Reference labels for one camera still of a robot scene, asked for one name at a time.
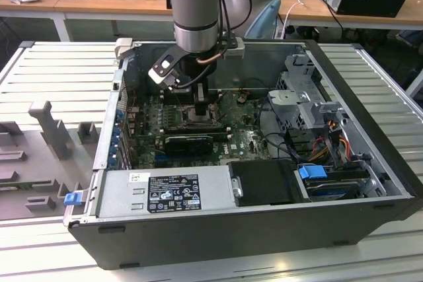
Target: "blue tab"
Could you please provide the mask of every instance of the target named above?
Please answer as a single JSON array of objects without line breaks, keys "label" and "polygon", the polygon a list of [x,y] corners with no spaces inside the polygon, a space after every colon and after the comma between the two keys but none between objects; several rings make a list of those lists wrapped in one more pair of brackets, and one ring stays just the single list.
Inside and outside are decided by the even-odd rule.
[{"label": "blue tab", "polygon": [[121,121],[124,118],[124,112],[120,109],[116,111],[116,120]]},{"label": "blue tab", "polygon": [[313,179],[313,178],[327,178],[325,168],[322,165],[304,165],[298,170],[301,179]]},{"label": "blue tab", "polygon": [[113,130],[112,130],[113,135],[120,135],[120,132],[121,130],[119,127],[113,127]]},{"label": "blue tab", "polygon": [[65,206],[82,205],[82,193],[68,193],[63,202]]}]

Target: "motherboard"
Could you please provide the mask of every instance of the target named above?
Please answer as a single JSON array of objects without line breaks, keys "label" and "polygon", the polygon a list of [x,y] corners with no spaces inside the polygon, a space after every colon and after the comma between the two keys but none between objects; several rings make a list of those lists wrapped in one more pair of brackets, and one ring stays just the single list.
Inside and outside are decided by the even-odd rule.
[{"label": "motherboard", "polygon": [[236,160],[269,159],[258,131],[261,101],[246,92],[219,93],[206,116],[189,104],[167,104],[150,96],[128,110],[133,168],[226,165]]}]

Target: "circuit board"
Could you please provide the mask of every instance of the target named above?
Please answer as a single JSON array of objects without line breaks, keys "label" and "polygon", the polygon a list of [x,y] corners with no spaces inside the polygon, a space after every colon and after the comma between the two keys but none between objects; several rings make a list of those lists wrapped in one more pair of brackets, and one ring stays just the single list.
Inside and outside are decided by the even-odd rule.
[{"label": "circuit board", "polygon": [[[246,94],[225,92],[210,105],[207,123],[190,123],[186,113],[191,105],[166,105],[159,97],[140,106],[140,133],[134,133],[136,168],[173,168],[225,165],[232,160],[269,159],[270,155],[256,126],[260,108],[258,100]],[[171,156],[164,143],[169,137],[208,136],[213,138],[213,151],[207,155]]]}]

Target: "warning label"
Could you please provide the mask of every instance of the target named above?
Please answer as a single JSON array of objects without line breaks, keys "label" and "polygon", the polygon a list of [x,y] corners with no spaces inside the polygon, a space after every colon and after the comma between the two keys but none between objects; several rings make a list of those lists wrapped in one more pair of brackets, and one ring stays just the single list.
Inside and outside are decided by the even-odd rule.
[{"label": "warning label", "polygon": [[197,209],[201,209],[197,174],[149,178],[147,210],[150,213]]}]

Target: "table leg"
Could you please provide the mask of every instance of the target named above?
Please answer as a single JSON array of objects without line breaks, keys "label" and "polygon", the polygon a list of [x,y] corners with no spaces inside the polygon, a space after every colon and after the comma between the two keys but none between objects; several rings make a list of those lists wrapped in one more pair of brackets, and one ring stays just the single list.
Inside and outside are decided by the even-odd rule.
[{"label": "table leg", "polygon": [[116,20],[111,20],[112,23],[112,31],[114,36],[120,36],[119,29],[118,29],[118,23]]},{"label": "table leg", "polygon": [[60,41],[62,42],[73,41],[72,34],[66,27],[65,15],[63,13],[55,13],[52,19],[53,19],[54,25],[56,26],[56,30],[59,34]]},{"label": "table leg", "polygon": [[417,75],[416,79],[410,84],[410,86],[405,91],[407,95],[411,98],[416,96],[418,91],[423,87],[423,70],[421,70],[420,74]]}]

